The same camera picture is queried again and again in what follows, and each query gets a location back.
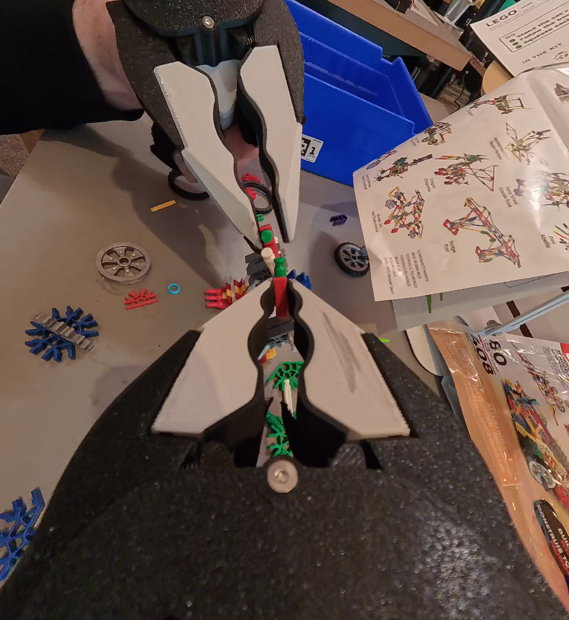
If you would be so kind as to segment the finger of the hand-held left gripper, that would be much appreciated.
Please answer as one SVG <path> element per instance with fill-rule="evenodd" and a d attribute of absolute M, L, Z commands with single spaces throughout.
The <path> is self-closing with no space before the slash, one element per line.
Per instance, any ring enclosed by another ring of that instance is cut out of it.
<path fill-rule="evenodd" d="M 289 243 L 299 210 L 302 125 L 277 46 L 258 46 L 248 52 L 240 66 L 237 95 L 242 114 L 258 139 L 259 160 L 271 182 L 280 236 Z"/>
<path fill-rule="evenodd" d="M 250 197 L 237 179 L 234 156 L 216 125 L 217 93 L 209 76 L 180 62 L 157 66 L 154 75 L 180 133 L 186 165 L 236 229 L 261 247 Z"/>

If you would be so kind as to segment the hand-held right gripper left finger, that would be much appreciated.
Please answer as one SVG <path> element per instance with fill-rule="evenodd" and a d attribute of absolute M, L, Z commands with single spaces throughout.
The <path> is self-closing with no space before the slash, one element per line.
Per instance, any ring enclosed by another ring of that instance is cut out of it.
<path fill-rule="evenodd" d="M 221 443 L 237 467 L 257 466 L 267 410 L 259 355 L 274 303 L 267 281 L 200 327 L 152 423 L 154 436 Z"/>

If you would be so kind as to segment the multicolour construction toy model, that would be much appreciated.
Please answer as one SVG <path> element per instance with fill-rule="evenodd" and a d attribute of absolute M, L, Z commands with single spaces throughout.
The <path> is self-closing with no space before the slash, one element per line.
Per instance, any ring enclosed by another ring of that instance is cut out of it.
<path fill-rule="evenodd" d="M 259 221 L 259 240 L 260 231 L 265 228 L 273 228 L 270 224 Z M 295 322 L 289 309 L 288 282 L 297 281 L 311 289 L 310 279 L 305 273 L 297 275 L 294 270 L 287 271 L 286 278 L 274 277 L 274 259 L 285 257 L 280 249 L 279 241 L 273 231 L 273 241 L 269 244 L 262 244 L 260 251 L 255 251 L 246 255 L 245 263 L 247 266 L 247 284 L 250 288 L 257 287 L 264 282 L 273 285 L 274 293 L 274 315 L 269 318 L 267 326 L 268 343 L 265 351 L 261 354 L 260 361 L 265 363 L 275 355 L 275 348 L 288 343 L 294 347 Z"/>

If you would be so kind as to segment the person's left hand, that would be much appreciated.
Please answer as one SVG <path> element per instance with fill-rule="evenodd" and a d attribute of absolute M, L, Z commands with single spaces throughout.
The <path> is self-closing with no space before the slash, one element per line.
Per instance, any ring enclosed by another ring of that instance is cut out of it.
<path fill-rule="evenodd" d="M 107 1 L 75 1 L 72 21 L 80 48 L 104 99 L 119 110 L 139 110 L 141 104 L 121 64 Z"/>

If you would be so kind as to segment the white booklet stand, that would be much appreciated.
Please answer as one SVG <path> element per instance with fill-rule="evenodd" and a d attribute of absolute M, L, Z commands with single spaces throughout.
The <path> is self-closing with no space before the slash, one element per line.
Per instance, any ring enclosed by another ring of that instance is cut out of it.
<path fill-rule="evenodd" d="M 433 375 L 445 374 L 440 355 L 427 325 L 437 321 L 457 322 L 482 330 L 490 322 L 507 324 L 537 306 L 569 292 L 569 285 L 522 284 L 506 288 L 499 296 L 483 299 L 472 291 L 454 291 L 393 302 L 398 330 L 404 330 L 412 352 Z M 569 302 L 546 309 L 512 330 L 512 334 L 569 344 Z"/>

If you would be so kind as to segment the blue plastic bin with tag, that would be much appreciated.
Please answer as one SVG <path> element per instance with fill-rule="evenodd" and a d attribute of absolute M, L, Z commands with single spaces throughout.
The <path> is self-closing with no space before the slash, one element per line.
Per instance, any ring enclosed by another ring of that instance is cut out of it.
<path fill-rule="evenodd" d="M 352 185 L 363 165 L 432 124 L 404 64 L 297 1 L 286 1 L 304 52 L 301 167 Z"/>

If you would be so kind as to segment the bundle of red yellow rods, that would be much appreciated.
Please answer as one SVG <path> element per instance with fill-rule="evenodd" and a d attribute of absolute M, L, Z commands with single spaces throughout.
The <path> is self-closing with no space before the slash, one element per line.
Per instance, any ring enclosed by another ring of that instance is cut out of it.
<path fill-rule="evenodd" d="M 249 286 L 244 279 L 231 279 L 226 284 L 204 291 L 205 306 L 211 309 L 223 310 L 246 295 Z"/>

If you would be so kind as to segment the red half snowflake connector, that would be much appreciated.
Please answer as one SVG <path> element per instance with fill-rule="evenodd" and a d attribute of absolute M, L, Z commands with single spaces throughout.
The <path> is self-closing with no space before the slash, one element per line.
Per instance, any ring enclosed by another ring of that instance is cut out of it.
<path fill-rule="evenodd" d="M 138 288 L 131 291 L 124 300 L 124 306 L 127 310 L 137 309 L 140 307 L 150 306 L 158 303 L 158 298 L 153 291 Z"/>

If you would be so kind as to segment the black toy wheel grey hub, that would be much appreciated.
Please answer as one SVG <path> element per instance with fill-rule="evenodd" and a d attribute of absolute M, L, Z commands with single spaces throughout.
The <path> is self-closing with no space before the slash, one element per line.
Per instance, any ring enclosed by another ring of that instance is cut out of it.
<path fill-rule="evenodd" d="M 346 242 L 334 251 L 336 265 L 348 276 L 360 278 L 368 274 L 370 268 L 366 246 Z"/>

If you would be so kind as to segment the long wooden desk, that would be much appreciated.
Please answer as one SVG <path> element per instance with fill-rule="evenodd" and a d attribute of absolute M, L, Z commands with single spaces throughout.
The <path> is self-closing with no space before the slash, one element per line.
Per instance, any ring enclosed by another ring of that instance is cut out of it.
<path fill-rule="evenodd" d="M 473 58 L 459 41 L 460 34 L 430 9 L 424 17 L 413 9 L 398 12 L 385 1 L 330 1 L 331 5 L 378 28 L 453 69 L 463 69 Z"/>

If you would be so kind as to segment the blue snowflake connector with grey piece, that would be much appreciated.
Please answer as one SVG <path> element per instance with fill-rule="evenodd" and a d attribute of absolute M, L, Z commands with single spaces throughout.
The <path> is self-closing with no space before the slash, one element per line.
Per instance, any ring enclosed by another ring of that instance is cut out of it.
<path fill-rule="evenodd" d="M 98 322 L 92 314 L 85 314 L 81 308 L 66 307 L 64 315 L 54 307 L 50 313 L 37 312 L 32 315 L 30 329 L 25 330 L 29 340 L 25 342 L 29 351 L 41 356 L 44 361 L 62 362 L 63 355 L 76 359 L 77 350 L 89 352 L 93 349 L 92 339 L 99 335 Z"/>

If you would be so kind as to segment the orange toy packaging bag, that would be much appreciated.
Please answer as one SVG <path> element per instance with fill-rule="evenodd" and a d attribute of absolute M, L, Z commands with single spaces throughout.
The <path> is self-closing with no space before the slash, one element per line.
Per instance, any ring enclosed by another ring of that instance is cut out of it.
<path fill-rule="evenodd" d="M 429 333 L 523 545 L 569 611 L 569 344 L 450 322 Z"/>

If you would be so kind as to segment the open toy instruction booklet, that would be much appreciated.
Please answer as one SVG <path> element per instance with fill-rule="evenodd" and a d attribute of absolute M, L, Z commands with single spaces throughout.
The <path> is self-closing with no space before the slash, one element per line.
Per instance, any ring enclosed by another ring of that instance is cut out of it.
<path fill-rule="evenodd" d="M 353 180 L 374 299 L 399 330 L 569 285 L 569 63 L 526 71 Z"/>

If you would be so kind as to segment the round wooden stool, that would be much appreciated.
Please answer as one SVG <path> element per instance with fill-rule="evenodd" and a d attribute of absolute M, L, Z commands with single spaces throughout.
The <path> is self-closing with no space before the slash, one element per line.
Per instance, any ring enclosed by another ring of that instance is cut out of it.
<path fill-rule="evenodd" d="M 503 86 L 510 81 L 513 75 L 508 72 L 500 63 L 492 61 L 486 68 L 482 78 L 481 94 L 482 96 L 489 94 L 497 88 Z"/>

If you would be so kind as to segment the white instruction sheet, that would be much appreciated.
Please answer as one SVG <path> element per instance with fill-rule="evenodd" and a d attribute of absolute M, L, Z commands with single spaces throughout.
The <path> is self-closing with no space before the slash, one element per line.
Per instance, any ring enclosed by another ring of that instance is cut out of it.
<path fill-rule="evenodd" d="M 519 1 L 472 30 L 512 76 L 569 61 L 569 1 Z"/>

